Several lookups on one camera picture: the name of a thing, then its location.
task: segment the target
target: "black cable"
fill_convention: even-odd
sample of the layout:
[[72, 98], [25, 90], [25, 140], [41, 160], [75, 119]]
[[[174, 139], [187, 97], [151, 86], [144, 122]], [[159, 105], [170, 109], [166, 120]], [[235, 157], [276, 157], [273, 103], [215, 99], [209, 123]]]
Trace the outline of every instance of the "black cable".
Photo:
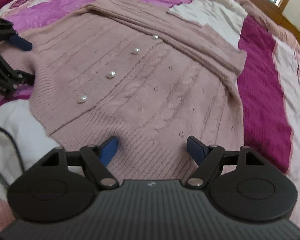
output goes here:
[[19, 161], [19, 165], [20, 165], [21, 171], [22, 171], [22, 173], [24, 173], [25, 172], [25, 167], [23, 165], [22, 158], [21, 158], [21, 155], [20, 155], [20, 152], [19, 152], [19, 149], [18, 149], [18, 146], [17, 146], [16, 142], [14, 141], [14, 139], [12, 138], [12, 136], [10, 135], [10, 133], [8, 133], [5, 129], [3, 129], [3, 128], [0, 127], [0, 132], [4, 133], [10, 139], [10, 141], [11, 141], [11, 143], [12, 143], [14, 149], [15, 149], [15, 152], [16, 152], [16, 155], [17, 155], [17, 159]]

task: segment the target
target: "bedspread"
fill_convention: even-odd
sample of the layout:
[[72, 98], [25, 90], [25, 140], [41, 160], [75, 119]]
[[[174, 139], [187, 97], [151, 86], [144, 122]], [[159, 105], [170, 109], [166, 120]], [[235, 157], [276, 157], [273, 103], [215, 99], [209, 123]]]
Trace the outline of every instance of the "bedspread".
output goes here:
[[[288, 31], [246, 0], [236, 1], [239, 3], [193, 0], [171, 10], [186, 19], [209, 24], [234, 47], [247, 52], [245, 68], [237, 82], [244, 108], [244, 141], [275, 163], [296, 185], [298, 201], [291, 220], [300, 226], [300, 50]], [[49, 10], [49, 3], [38, 8]], [[35, 6], [28, 9], [23, 18], [36, 11]], [[18, 26], [19, 13], [11, 17]], [[31, 24], [41, 26], [41, 22], [47, 24], [39, 18]], [[20, 26], [28, 28], [31, 24]]]

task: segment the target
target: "round joint cover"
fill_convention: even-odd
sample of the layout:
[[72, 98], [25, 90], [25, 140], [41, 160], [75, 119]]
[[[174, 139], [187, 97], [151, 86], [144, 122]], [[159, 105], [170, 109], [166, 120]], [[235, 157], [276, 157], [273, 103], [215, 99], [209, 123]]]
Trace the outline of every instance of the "round joint cover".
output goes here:
[[193, 187], [199, 187], [203, 184], [203, 180], [202, 179], [199, 179], [199, 178], [191, 178], [191, 179], [188, 179], [188, 184], [193, 186]]
[[274, 193], [274, 186], [265, 179], [245, 179], [237, 186], [238, 192], [250, 199], [266, 199]]
[[116, 183], [117, 183], [117, 181], [112, 178], [104, 178], [101, 180], [101, 184], [106, 187], [114, 186]]
[[85, 177], [44, 167], [23, 174], [8, 190], [16, 216], [39, 223], [67, 220], [89, 207], [95, 188]]

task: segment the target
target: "logo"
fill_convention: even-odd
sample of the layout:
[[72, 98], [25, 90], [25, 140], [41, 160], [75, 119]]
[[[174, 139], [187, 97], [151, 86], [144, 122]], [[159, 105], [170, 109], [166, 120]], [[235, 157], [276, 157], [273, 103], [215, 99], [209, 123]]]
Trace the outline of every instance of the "logo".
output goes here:
[[147, 184], [149, 187], [154, 187], [155, 185], [157, 185], [154, 181], [151, 181]]

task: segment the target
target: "pearl button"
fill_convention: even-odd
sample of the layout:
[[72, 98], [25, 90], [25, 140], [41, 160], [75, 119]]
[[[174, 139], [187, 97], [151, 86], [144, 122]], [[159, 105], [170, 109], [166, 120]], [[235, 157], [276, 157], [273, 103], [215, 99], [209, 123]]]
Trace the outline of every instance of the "pearl button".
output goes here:
[[107, 74], [107, 77], [108, 78], [114, 78], [115, 76], [115, 71], [110, 71], [108, 74]]
[[87, 101], [88, 97], [86, 95], [80, 97], [80, 99], [78, 100], [78, 103], [81, 104], [81, 103], [84, 103], [85, 101]]
[[133, 51], [132, 51], [132, 54], [138, 54], [140, 52], [140, 49], [134, 49]]

